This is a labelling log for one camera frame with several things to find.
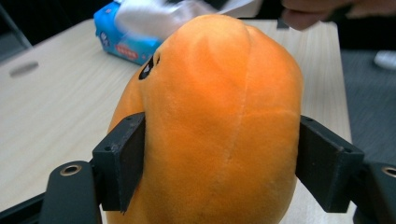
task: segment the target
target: tissue pack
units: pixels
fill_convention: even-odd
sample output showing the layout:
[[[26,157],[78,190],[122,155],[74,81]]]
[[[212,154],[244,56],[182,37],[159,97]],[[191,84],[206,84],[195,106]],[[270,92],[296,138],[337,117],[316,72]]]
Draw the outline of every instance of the tissue pack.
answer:
[[[161,45],[156,37],[134,35],[120,30],[115,23],[120,3],[111,2],[93,15],[96,36],[103,50],[137,64],[145,63]]]

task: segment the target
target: wet wipes package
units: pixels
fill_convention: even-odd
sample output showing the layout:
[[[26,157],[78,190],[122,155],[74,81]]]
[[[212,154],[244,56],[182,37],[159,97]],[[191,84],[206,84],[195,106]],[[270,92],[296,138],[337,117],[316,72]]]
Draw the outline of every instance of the wet wipes package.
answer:
[[[123,32],[115,24],[120,3],[111,2],[93,15],[96,36],[103,50],[137,64],[143,64],[161,45],[157,37],[134,35]]]

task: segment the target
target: human hand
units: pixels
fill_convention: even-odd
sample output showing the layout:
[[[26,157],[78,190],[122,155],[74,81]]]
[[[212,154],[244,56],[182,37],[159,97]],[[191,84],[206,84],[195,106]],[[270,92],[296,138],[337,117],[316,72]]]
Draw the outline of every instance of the human hand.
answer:
[[[282,5],[282,19],[297,30],[326,21],[337,8],[350,5],[346,14],[350,19],[396,15],[396,0],[282,0]]]

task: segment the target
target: plush toy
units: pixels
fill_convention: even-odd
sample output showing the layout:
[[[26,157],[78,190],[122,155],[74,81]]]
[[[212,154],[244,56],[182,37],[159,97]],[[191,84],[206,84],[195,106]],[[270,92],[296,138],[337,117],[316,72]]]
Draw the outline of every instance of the plush toy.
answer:
[[[295,188],[303,77],[257,28],[189,21],[128,83],[110,129],[146,113],[144,171],[109,223],[277,223]]]

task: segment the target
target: stuffed toy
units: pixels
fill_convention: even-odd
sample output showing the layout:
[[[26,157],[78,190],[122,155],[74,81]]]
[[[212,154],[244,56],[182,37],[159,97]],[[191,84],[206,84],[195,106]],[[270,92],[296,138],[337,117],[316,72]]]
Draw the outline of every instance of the stuffed toy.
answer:
[[[294,192],[303,76],[255,27],[197,17],[132,77],[110,130],[146,113],[142,178],[108,223],[277,223]]]

